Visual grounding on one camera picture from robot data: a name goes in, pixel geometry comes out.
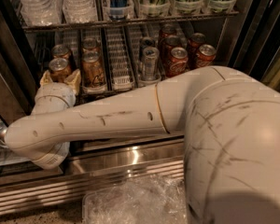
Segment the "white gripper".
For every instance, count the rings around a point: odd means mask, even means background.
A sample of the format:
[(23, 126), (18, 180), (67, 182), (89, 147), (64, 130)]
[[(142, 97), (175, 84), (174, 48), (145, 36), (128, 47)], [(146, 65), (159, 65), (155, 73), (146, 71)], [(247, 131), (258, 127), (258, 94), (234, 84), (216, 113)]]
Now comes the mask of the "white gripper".
[(35, 96), (32, 115), (63, 111), (74, 106), (80, 90), (80, 70), (76, 69), (68, 76), (64, 80), (65, 84), (52, 82), (50, 71), (46, 70), (40, 79), (41, 87)]

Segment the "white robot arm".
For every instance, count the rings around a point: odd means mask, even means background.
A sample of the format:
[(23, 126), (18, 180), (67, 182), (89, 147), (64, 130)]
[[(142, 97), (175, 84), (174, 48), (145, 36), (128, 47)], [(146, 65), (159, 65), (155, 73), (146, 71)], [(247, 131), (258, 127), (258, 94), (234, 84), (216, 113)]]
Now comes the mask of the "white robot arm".
[(14, 121), (7, 146), (48, 168), (57, 145), (180, 135), (189, 224), (280, 224), (280, 93), (208, 66), (123, 94)]

